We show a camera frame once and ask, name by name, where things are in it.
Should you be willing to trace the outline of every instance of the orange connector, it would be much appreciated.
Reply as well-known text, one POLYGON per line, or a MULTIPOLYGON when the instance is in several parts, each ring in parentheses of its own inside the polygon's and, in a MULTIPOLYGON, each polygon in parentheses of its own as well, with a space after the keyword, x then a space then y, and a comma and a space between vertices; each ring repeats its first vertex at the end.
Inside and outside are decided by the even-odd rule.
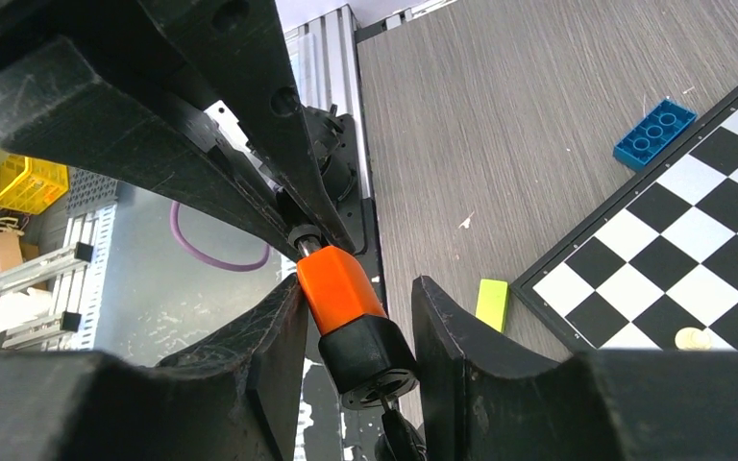
POLYGON ((363 268, 337 247, 305 257, 298 262, 297 272, 322 336, 362 315, 386 316, 363 268))

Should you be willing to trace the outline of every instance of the blue lego brick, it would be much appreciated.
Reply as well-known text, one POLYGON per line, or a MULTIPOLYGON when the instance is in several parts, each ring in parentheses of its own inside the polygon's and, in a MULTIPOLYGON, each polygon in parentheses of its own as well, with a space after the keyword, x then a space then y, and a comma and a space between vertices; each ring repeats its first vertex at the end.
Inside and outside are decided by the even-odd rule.
POLYGON ((612 155, 629 168, 641 171, 696 118, 691 110, 664 99, 615 145, 612 155))

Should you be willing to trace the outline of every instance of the screw hole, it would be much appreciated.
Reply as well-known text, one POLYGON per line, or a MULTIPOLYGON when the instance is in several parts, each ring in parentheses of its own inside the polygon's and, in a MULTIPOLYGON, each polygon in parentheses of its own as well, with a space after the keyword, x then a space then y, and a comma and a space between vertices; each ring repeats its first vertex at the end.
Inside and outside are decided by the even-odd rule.
POLYGON ((210 25, 219 34, 226 34, 241 24, 248 12, 250 4, 246 0, 232 0, 216 10, 210 25))
POLYGON ((285 86, 279 88, 273 97, 270 98, 270 108, 273 113, 279 117, 288 117, 298 111, 301 102, 298 99, 298 93, 295 89, 285 86))

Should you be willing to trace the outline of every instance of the gray wood grain surface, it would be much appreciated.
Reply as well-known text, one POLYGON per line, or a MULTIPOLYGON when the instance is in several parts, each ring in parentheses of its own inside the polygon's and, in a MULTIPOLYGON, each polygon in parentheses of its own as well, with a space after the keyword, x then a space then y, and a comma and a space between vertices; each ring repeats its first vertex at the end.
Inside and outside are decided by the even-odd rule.
MULTIPOLYGON (((412 279, 473 310, 480 279, 516 279, 629 179, 612 147, 647 110, 705 113, 738 85, 738 1, 459 0, 358 57, 390 315, 410 338, 412 279)), ((505 333, 567 355, 514 297, 505 333)))

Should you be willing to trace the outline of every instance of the cable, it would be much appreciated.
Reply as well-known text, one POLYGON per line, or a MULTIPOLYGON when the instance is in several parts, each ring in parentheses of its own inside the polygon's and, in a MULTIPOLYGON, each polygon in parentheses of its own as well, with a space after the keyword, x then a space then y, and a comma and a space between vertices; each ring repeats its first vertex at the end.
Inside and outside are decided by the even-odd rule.
POLYGON ((183 235, 182 231, 180 230, 180 203, 179 202, 172 202, 171 203, 171 213, 169 215, 169 222, 171 225, 171 235, 174 236, 174 240, 177 241, 177 243, 180 244, 183 249, 188 252, 189 255, 192 255, 193 257, 199 259, 200 261, 206 263, 208 266, 213 266, 218 269, 224 269, 226 271, 232 271, 232 272, 251 272, 256 271, 257 269, 261 269, 264 267, 265 264, 267 264, 267 260, 270 259, 270 246, 265 244, 264 245, 264 255, 261 256, 261 259, 252 263, 252 264, 234 264, 232 262, 225 262, 220 261, 219 259, 216 259, 215 257, 206 255, 202 252, 200 252, 196 247, 188 243, 187 240, 185 240, 185 236, 183 235))
POLYGON ((19 230, 18 228, 0 227, 0 232, 12 232, 17 234, 19 237, 24 236, 24 231, 19 230))

